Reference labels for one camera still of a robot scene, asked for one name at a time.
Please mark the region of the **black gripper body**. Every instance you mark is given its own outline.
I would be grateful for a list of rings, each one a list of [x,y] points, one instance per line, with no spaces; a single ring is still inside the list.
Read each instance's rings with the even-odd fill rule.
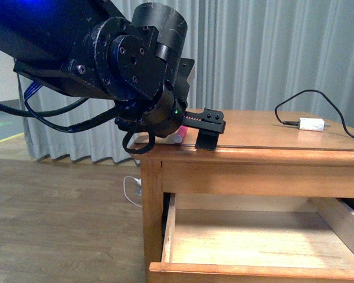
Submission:
[[[182,124],[189,89],[187,81],[176,81],[174,87],[164,83],[150,103],[135,103],[133,108],[114,122],[122,131],[149,132],[165,138],[177,131]]]

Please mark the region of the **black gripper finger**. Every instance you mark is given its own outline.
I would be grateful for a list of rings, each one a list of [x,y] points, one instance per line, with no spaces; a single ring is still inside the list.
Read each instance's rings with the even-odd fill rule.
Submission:
[[[226,122],[223,112],[204,108],[201,113],[186,111],[182,125],[198,129],[196,149],[214,151],[219,135],[225,131]]]

